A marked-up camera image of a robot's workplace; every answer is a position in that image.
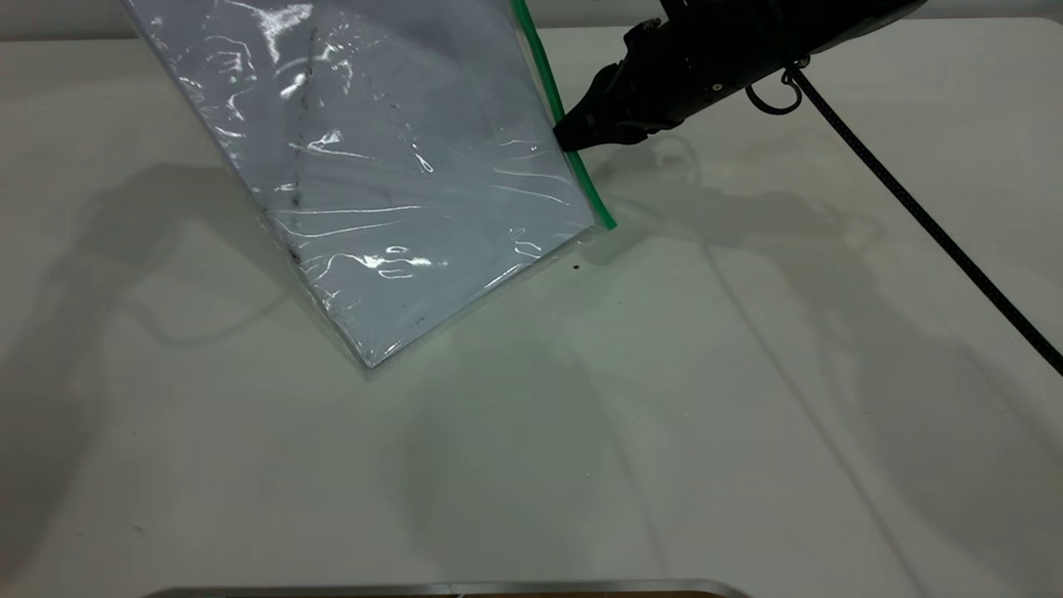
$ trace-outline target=plastic bag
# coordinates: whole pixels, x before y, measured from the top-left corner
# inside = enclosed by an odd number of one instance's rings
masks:
[[[369,368],[595,225],[509,2],[124,2]]]

